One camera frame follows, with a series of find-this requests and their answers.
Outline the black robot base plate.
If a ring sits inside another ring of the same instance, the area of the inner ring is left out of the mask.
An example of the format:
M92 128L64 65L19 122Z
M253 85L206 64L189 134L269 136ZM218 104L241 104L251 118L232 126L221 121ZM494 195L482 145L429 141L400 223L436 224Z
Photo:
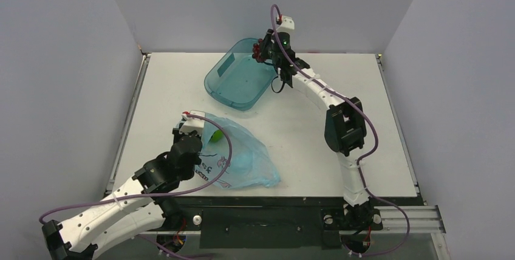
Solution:
M355 207L341 197L182 196L174 201L177 214L156 232L161 239L199 236L204 249L340 249L383 229L374 201Z

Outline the green fake fruit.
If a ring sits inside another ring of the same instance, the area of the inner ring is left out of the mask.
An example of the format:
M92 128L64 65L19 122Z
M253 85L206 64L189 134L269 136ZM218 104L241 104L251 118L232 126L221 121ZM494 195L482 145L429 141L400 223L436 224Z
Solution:
M210 138L209 142L210 142L210 143L217 143L217 142L219 142L222 138L224 138L224 134L223 134L223 132L219 129L219 130L216 130L216 131L212 134L212 136L211 136L211 138Z

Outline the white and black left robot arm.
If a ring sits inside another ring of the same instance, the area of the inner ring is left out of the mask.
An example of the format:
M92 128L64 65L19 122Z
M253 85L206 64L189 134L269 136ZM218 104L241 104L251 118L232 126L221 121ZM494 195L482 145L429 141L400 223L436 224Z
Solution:
M182 212L171 192L201 163L201 131L173 130L167 152L146 162L117 190L78 215L43 224L52 259L95 259L111 247L148 230L173 230Z

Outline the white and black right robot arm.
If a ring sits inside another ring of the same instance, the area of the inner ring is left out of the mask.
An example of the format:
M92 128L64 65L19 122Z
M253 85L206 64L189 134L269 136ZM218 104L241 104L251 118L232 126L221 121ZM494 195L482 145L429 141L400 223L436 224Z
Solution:
M367 134L361 102L356 97L338 97L316 77L309 64L296 57L289 41L288 33L274 33L269 29L265 37L254 44L252 57L259 63L273 66L283 84L304 94L325 113L324 139L336 153L343 178L342 220L351 230L367 228L373 220L373 206L363 187L358 166L349 159L351 151L363 148Z

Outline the red fake grape bunch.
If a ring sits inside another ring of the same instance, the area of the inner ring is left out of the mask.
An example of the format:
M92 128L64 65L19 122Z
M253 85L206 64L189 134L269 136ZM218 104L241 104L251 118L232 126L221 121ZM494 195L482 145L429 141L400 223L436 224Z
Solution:
M259 38L252 47L252 58L256 60L258 63L265 63L265 58L262 57L261 53L261 45L263 43L263 39Z

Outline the light blue plastic bag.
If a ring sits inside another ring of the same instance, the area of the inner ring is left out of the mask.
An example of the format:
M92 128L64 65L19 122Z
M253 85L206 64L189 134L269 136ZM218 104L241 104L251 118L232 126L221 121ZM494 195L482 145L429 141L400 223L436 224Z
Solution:
M247 128L228 118L206 113L205 117L217 123L228 134L232 145L231 162L224 174L214 183L225 189L241 189L254 186L270 188L281 181L279 172L272 162L267 147ZM224 168L229 146L224 136L217 143L210 143L212 134L219 130L209 122L205 123L200 152L202 162L195 173L204 181L213 180Z

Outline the teal transparent plastic tray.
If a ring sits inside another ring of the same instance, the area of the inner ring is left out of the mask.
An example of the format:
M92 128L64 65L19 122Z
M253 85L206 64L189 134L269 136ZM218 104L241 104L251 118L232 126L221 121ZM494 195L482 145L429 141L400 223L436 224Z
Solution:
M219 103L247 111L277 77L273 66L252 57L257 42L256 38L238 41L206 75L205 90Z

